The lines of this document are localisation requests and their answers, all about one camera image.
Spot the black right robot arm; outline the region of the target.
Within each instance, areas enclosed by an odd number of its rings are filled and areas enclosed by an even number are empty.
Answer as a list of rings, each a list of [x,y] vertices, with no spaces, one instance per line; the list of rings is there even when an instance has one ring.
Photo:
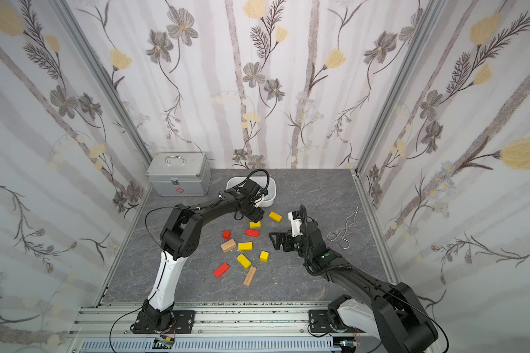
[[[276,250],[296,252],[312,276],[340,285],[350,298],[371,309],[375,332],[388,352],[424,352],[439,337],[414,291],[405,283],[392,285],[353,266],[343,255],[329,248],[316,222],[300,226],[300,235],[291,231],[271,232]]]

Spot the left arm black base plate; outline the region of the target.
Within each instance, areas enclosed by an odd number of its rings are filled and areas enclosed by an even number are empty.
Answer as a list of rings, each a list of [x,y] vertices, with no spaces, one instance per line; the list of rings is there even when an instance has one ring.
[[[141,311],[135,323],[130,326],[134,334],[155,334],[171,332],[191,334],[196,312],[194,310],[173,310],[159,313]]]

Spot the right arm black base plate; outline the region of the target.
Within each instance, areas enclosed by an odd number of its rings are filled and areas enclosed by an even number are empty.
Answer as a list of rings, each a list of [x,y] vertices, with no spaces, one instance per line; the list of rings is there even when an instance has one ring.
[[[345,326],[341,320],[335,319],[334,314],[330,310],[309,310],[308,317],[307,330],[315,336],[365,333],[361,329]]]

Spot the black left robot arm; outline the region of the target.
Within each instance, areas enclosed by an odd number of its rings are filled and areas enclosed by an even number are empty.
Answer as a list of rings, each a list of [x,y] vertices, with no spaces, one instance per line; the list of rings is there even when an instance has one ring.
[[[161,260],[154,287],[138,311],[130,327],[134,334],[160,333],[175,323],[173,308],[181,272],[187,257],[200,244],[202,229],[210,222],[233,213],[252,222],[263,219],[264,211],[258,203],[268,194],[265,186],[251,179],[223,191],[218,197],[202,204],[172,208],[160,231]]]

